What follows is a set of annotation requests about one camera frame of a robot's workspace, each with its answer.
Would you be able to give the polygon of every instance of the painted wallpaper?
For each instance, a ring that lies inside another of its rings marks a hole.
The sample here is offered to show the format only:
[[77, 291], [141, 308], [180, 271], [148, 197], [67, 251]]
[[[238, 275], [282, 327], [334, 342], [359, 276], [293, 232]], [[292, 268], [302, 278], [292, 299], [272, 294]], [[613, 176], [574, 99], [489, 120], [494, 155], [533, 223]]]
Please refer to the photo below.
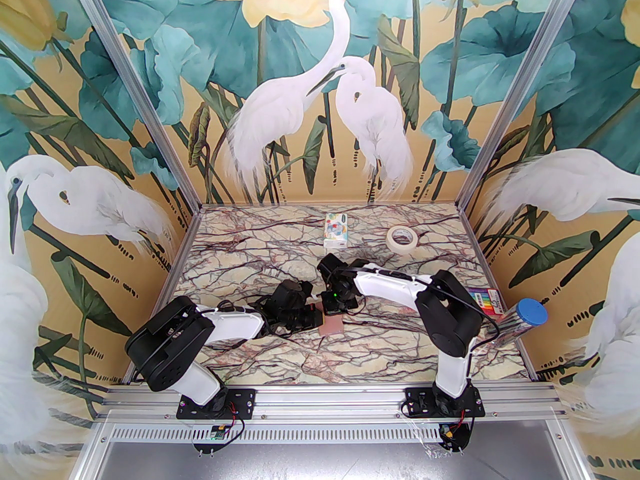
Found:
[[66, 478], [192, 217], [80, 3], [60, 1], [0, 0], [2, 478]]
[[574, 67], [510, 126], [466, 212], [524, 343], [598, 480], [640, 478], [640, 0], [577, 0], [554, 48]]
[[[549, 4], [103, 2], [200, 198], [217, 204], [452, 201]], [[86, 66], [116, 105], [111, 68]], [[554, 48], [535, 89], [573, 66]], [[87, 123], [122, 138], [91, 105]]]

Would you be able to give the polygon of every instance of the marble surface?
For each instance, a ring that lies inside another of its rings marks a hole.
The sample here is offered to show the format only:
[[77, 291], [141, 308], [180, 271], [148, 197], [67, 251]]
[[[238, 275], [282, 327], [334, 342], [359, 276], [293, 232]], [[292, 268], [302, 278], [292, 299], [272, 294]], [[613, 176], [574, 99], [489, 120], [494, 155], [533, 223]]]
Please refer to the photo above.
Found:
[[[486, 288], [487, 279], [450, 203], [423, 205], [221, 206], [208, 208], [190, 249], [175, 295], [215, 307], [222, 299], [246, 304], [273, 292], [284, 279], [311, 281], [324, 290], [318, 261], [327, 212], [349, 216], [349, 246], [335, 252], [411, 274], [450, 269], [462, 285]], [[398, 256], [386, 246], [392, 226], [410, 226], [418, 247]], [[423, 382], [435, 378], [437, 348], [418, 314], [407, 307], [368, 297], [345, 315], [344, 333], [322, 337], [317, 329], [289, 339], [268, 336], [232, 349], [232, 343], [205, 347], [198, 360], [227, 384], [318, 384], [338, 382]], [[475, 379], [527, 378], [514, 345], [475, 351]]]

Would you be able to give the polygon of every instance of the egret beak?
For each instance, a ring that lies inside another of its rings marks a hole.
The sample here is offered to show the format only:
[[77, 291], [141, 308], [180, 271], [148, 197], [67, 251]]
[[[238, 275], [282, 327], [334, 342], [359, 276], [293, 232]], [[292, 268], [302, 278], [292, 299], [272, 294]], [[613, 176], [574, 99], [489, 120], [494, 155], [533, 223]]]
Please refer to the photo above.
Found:
[[313, 86], [313, 88], [306, 93], [307, 96], [309, 96], [311, 93], [313, 93], [313, 91], [317, 90], [318, 88], [322, 87], [323, 85], [325, 85], [327, 82], [329, 82], [329, 80], [331, 80], [331, 78], [334, 77], [334, 75], [336, 73], [338, 73], [338, 71], [342, 71], [345, 69], [345, 65], [344, 64], [340, 64], [338, 67], [334, 67], [331, 68], [329, 70], [329, 73], [327, 73], [326, 75], [324, 75], [324, 78], [322, 78], [322, 80], [320, 80], [320, 82], [318, 82], [317, 84], [315, 84]]
[[615, 201], [616, 203], [629, 203], [640, 206], [640, 199], [633, 199], [629, 197], [609, 197], [608, 200]]
[[20, 208], [18, 207], [18, 189], [22, 182], [11, 186], [7, 198], [9, 199], [9, 243], [11, 245], [11, 254], [16, 253], [16, 231], [18, 230], [18, 217], [20, 217]]

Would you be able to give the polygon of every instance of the blue cap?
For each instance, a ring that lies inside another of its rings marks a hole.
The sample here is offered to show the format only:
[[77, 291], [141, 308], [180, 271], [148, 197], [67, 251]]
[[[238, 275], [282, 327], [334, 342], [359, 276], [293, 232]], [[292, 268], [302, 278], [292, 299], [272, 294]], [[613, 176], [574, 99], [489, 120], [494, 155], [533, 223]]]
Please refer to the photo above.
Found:
[[518, 316], [529, 325], [542, 325], [547, 321], [547, 310], [540, 302], [534, 299], [522, 299], [516, 304]]

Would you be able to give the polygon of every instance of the metal vent slot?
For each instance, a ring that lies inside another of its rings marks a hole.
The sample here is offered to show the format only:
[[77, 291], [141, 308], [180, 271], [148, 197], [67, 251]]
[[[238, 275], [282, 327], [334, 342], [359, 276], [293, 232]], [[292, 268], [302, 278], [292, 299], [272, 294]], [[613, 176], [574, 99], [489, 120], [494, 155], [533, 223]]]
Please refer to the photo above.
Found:
[[[247, 423], [243, 434], [237, 442], [249, 444], [322, 444], [322, 443], [415, 443], [440, 442], [437, 423], [416, 423], [407, 425], [404, 422], [389, 424], [352, 424], [352, 425], [270, 425], [268, 428], [255, 425], [251, 428]], [[212, 438], [212, 423], [196, 423], [192, 428], [176, 428], [175, 425], [144, 425], [117, 423], [111, 437], [112, 442], [138, 443], [224, 443]], [[229, 432], [233, 438], [240, 433], [236, 425]]]

